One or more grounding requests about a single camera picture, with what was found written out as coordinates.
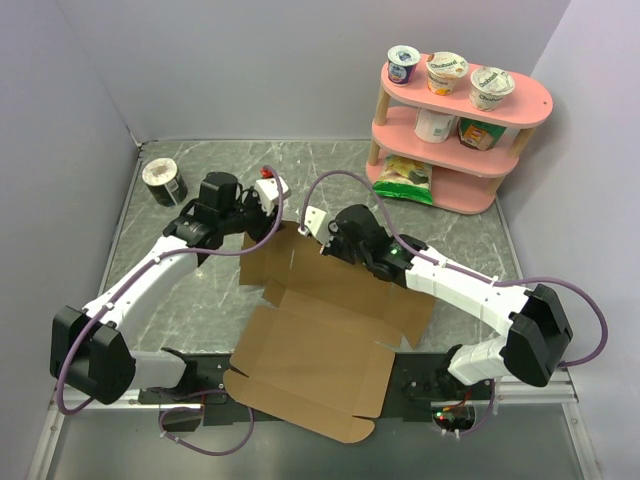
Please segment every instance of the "cardboard flap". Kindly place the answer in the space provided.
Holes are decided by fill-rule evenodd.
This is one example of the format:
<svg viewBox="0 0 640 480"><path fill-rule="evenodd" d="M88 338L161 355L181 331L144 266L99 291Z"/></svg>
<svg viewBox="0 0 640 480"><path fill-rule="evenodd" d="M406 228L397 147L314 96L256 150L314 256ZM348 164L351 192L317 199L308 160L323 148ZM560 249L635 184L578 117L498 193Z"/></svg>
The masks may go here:
<svg viewBox="0 0 640 480"><path fill-rule="evenodd" d="M251 319L259 318L260 321L249 321L231 355L231 365L246 375L251 375L254 371L255 364L265 346L265 339L277 319L276 312L277 310L273 308L256 307Z"/></svg>
<svg viewBox="0 0 640 480"><path fill-rule="evenodd" d="M287 287L302 295L381 319L390 285L362 265L295 250Z"/></svg>
<svg viewBox="0 0 640 480"><path fill-rule="evenodd" d="M319 405L232 370L227 370L223 379L237 402L343 443L362 441L375 427L372 420Z"/></svg>
<svg viewBox="0 0 640 480"><path fill-rule="evenodd" d="M381 320L284 289L276 282L267 282L263 298L278 305L280 310L312 318L323 325L344 330L372 342L398 347L402 341L402 333Z"/></svg>
<svg viewBox="0 0 640 480"><path fill-rule="evenodd" d="M225 374L225 385L240 403L307 428L320 417L316 431L351 442L371 433L373 424L354 417L380 415L394 357L342 328L258 307L231 356L244 374L237 375L248 378L229 376L230 385Z"/></svg>
<svg viewBox="0 0 640 480"><path fill-rule="evenodd" d="M240 257L240 285L264 285L268 278L287 285L291 255L300 240L309 239L298 233L298 224L282 222L278 233L265 247ZM255 244L249 235L244 235L243 250Z"/></svg>
<svg viewBox="0 0 640 480"><path fill-rule="evenodd" d="M383 320L402 332L411 348L416 348L431 320L435 303L431 295L393 285Z"/></svg>

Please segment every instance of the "black mounting plate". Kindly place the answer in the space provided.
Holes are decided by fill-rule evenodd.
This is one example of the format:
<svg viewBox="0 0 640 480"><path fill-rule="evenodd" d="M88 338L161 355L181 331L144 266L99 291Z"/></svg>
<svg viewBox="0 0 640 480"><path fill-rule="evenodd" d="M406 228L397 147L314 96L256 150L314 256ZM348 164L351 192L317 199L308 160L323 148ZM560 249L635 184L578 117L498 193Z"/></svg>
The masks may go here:
<svg viewBox="0 0 640 480"><path fill-rule="evenodd" d="M183 354L187 361L197 363L198 384L194 391L218 389L223 384L222 375L231 368L231 354ZM398 353L391 371L389 386L385 396L380 418L402 418L405 422L431 422L431 401L462 400L462 398L438 398L437 393L429 392L415 395L412 389L420 389L425 378L442 366L445 354L441 353ZM490 387L483 382L471 387L473 400L488 400ZM138 401L141 404L194 403L200 404L200 398L189 400L176 399L173 396L144 390L140 392ZM227 394L209 395L205 399L203 426L230 425L236 422L247 422L247 407L236 403ZM279 421L266 413L254 411L255 420Z"/></svg>

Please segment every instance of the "marble countertop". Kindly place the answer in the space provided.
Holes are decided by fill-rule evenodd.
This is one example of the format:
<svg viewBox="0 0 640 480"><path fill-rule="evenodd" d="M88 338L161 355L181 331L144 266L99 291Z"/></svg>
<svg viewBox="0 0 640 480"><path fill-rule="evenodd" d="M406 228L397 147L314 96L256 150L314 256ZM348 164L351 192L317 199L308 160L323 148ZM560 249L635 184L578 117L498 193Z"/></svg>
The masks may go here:
<svg viewBox="0 0 640 480"><path fill-rule="evenodd" d="M346 169L365 176L368 141L204 141L154 142L142 147L140 161L172 157L190 189L187 199L197 195L200 181L210 171L235 174L252 185L264 164L276 168L292 190L284 217L296 220L302 198L313 180L333 169ZM373 198L348 177L326 179L316 189L311 205L337 214L354 203L372 209L384 220ZM465 216L421 204L385 199L394 223L402 233L424 240L442 254L474 270L501 279L516 278L516 269L497 208L480 215ZM138 178L110 265L107 288L115 284L148 253L178 209L158 205ZM241 236L225 241L225 250L237 250ZM154 351L161 347L189 353L232 352L254 308L264 304L262 289L238 285L236 257L207 260L194 274L178 283L158 305L147 322L136 331L130 348ZM457 308L438 301L433 318L418 350L445 352L458 343L489 339L490 327Z"/></svg>

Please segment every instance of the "white container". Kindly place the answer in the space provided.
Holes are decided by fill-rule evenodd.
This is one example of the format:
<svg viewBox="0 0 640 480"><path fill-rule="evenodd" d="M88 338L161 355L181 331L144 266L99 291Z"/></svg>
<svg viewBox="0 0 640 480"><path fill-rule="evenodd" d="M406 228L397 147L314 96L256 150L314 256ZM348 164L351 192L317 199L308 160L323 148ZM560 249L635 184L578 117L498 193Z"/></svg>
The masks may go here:
<svg viewBox="0 0 640 480"><path fill-rule="evenodd" d="M502 100L516 88L509 72L495 67L480 67L471 74L469 100L478 110L495 110Z"/></svg>
<svg viewBox="0 0 640 480"><path fill-rule="evenodd" d="M419 139L425 142L442 143L449 137L451 127L453 127L456 118L455 115L449 115L448 113L420 108L416 116L414 132Z"/></svg>
<svg viewBox="0 0 640 480"><path fill-rule="evenodd" d="M427 59L427 85L436 95L449 95L469 71L467 61L452 52L436 52Z"/></svg>

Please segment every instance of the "food package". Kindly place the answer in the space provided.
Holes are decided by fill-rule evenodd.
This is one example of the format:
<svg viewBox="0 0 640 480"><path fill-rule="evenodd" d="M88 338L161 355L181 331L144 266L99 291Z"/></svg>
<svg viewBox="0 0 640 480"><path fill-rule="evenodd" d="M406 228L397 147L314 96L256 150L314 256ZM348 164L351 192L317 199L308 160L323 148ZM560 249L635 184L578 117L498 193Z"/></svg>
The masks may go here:
<svg viewBox="0 0 640 480"><path fill-rule="evenodd" d="M433 205L431 165L398 155L389 155L373 189L382 197L404 198Z"/></svg>
<svg viewBox="0 0 640 480"><path fill-rule="evenodd" d="M458 138L465 147L476 150L489 150L495 147L507 127L491 123L461 118L458 122Z"/></svg>

